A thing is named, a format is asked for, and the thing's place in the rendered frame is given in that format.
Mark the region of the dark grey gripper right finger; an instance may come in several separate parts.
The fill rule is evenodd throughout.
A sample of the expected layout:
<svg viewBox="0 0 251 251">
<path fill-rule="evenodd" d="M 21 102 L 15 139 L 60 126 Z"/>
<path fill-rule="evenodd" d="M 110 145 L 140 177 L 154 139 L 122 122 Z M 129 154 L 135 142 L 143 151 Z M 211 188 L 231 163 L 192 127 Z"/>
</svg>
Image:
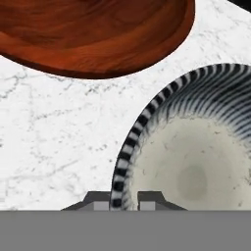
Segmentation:
<svg viewBox="0 0 251 251">
<path fill-rule="evenodd" d="M 184 211 L 184 208 L 167 201 L 161 191 L 139 191 L 137 200 L 138 211 Z"/>
</svg>

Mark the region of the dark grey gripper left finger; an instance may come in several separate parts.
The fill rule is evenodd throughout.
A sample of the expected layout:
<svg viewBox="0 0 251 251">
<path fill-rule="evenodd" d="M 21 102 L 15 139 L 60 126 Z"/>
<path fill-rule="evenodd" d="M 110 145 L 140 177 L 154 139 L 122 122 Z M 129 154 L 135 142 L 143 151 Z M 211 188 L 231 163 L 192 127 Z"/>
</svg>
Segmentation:
<svg viewBox="0 0 251 251">
<path fill-rule="evenodd" d="M 64 208 L 64 211 L 108 211 L 109 201 L 109 191 L 88 191 L 82 201 Z"/>
</svg>

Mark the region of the black white striped bowl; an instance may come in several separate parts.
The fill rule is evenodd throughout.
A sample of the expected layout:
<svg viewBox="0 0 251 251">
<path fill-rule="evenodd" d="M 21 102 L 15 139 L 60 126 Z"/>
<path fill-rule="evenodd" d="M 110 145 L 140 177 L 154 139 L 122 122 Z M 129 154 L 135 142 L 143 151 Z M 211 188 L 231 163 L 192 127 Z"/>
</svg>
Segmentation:
<svg viewBox="0 0 251 251">
<path fill-rule="evenodd" d="M 114 168 L 109 206 L 159 192 L 189 211 L 251 211 L 251 66 L 181 75 L 143 109 Z"/>
</svg>

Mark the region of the brown wooden bowl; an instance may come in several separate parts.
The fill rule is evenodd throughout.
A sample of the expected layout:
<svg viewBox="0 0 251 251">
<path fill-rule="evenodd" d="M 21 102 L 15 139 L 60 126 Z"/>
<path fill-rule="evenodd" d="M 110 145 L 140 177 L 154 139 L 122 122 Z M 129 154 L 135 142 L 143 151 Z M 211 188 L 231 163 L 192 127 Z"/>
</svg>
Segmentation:
<svg viewBox="0 0 251 251">
<path fill-rule="evenodd" d="M 191 32 L 195 0 L 0 0 L 0 55 L 52 75 L 147 69 Z"/>
</svg>

